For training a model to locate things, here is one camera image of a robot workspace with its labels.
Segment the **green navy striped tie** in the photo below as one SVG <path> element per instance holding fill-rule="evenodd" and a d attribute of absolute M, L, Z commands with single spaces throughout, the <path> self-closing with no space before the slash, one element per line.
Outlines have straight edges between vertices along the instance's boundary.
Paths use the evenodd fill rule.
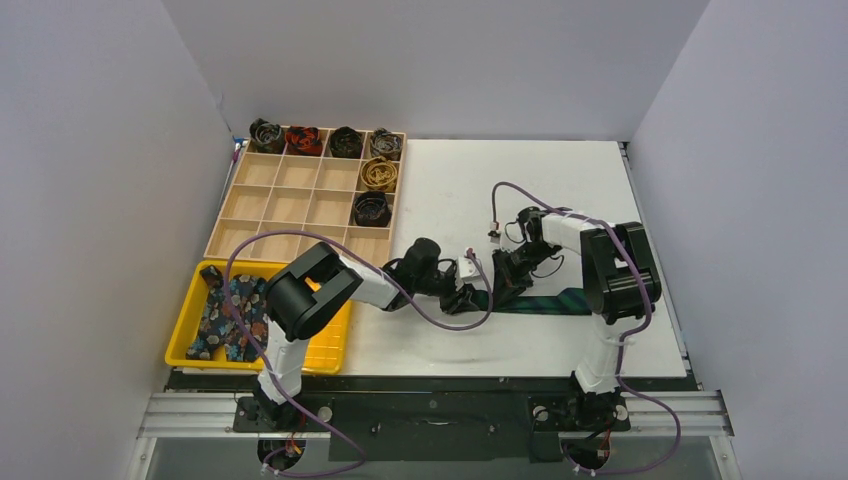
<path fill-rule="evenodd" d="M 592 310 L 584 291 L 569 287 L 556 295 L 525 295 L 522 291 L 496 292 L 495 313 L 522 315 L 588 316 Z"/>

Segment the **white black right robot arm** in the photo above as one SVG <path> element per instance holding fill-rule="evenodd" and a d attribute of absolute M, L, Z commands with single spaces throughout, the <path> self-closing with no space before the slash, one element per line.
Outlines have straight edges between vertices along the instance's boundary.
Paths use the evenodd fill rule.
<path fill-rule="evenodd" d="M 493 251 L 497 304 L 517 299 L 533 271 L 562 250 L 579 254 L 582 291 L 593 330 L 571 376 L 575 392 L 564 400 L 566 418 L 583 428 L 616 421 L 626 343 L 647 328 L 662 286 L 644 226 L 616 225 L 573 211 L 529 207 L 518 217 L 523 242 Z"/>

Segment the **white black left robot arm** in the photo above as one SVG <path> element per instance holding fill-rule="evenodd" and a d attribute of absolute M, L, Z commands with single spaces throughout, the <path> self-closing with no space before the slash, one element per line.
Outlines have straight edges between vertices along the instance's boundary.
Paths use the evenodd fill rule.
<path fill-rule="evenodd" d="M 479 306 L 478 290 L 463 281 L 459 262 L 440 255 L 435 241 L 421 237 L 402 257 L 377 268 L 344 258 L 319 241 L 268 280 L 263 293 L 268 343 L 254 394 L 262 400 L 260 418 L 275 430 L 295 423 L 299 405 L 293 397 L 301 391 L 309 341 L 350 301 L 394 312 L 424 295 L 438 299 L 447 315 L 488 315 L 492 294 L 485 291 L 488 304 Z"/>

